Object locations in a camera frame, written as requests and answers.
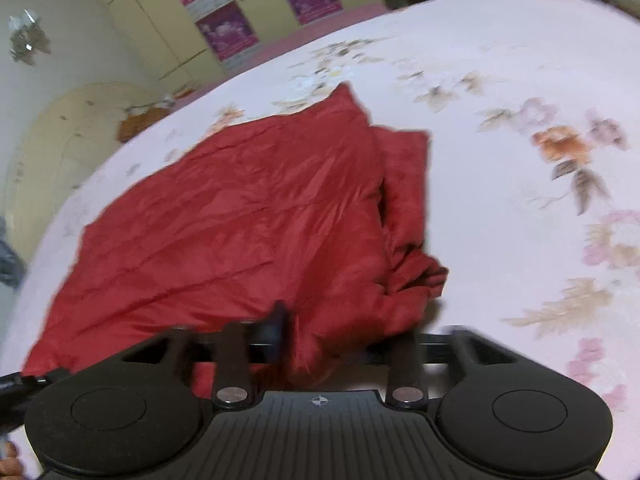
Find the pink flower print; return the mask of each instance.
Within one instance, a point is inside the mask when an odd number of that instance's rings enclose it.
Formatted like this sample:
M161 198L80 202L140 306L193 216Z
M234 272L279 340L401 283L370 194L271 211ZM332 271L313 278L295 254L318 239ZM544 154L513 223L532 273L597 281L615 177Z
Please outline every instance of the pink flower print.
M602 345L602 339L597 337L594 338L583 338L578 342L578 346L580 347L580 351L576 358L578 361L583 361L586 363L594 363L596 361L600 361L604 357L604 346Z
M587 386L595 377L589 370L589 364L587 361L569 361L566 366L566 373L574 381Z
M558 109L553 105L545 105L539 97L532 97L524 101L517 113L519 120L526 126L543 126L549 124L556 116Z
M626 384L618 384L608 394L602 396L602 400L612 412L622 412L626 408Z
M606 245L588 245L584 248L582 261L585 265L596 266L609 257L609 248Z
M591 123L589 136L597 144L628 150L629 145L626 142L626 134L619 123L613 119L601 119L597 116L595 110L589 110L587 116Z

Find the red jacket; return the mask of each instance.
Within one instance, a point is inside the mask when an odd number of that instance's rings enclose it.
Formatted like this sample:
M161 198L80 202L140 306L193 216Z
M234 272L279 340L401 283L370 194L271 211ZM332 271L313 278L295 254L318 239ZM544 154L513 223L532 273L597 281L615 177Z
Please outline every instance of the red jacket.
M175 325L292 314L287 379L417 326L447 271L422 252L424 132L370 126L346 85L230 126L87 226L24 372L77 371ZM196 369L208 395L210 373Z

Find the white bedsheet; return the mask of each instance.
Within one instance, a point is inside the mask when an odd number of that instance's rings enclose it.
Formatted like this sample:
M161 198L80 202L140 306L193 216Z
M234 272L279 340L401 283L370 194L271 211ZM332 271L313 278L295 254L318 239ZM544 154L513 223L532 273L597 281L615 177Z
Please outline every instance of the white bedsheet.
M614 413L599 471L640 474L640 27L589 0L413 6L261 65L156 124L50 225L0 373L24 361L82 228L107 204L222 126L306 107L342 80L373 123L433 134L429 250L451 272L430 329L469 325L590 386Z

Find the beige cabinet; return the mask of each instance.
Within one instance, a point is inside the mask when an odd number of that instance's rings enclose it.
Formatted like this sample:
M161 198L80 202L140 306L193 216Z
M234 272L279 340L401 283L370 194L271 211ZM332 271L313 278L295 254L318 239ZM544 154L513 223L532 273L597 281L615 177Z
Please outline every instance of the beige cabinet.
M167 92L195 82L222 80L226 72L180 0L102 0L130 46ZM262 44L298 30L287 0L236 0ZM381 0L341 0L344 9Z

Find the red fabric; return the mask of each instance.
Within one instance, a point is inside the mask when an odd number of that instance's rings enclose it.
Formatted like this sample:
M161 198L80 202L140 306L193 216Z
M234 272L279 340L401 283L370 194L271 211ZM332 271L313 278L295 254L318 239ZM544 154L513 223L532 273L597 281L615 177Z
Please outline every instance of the red fabric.
M24 373L81 370L175 325L292 313L286 377L417 326L446 269L421 250L428 138L370 126L346 85L230 126L87 226ZM206 396L211 372L196 370Z

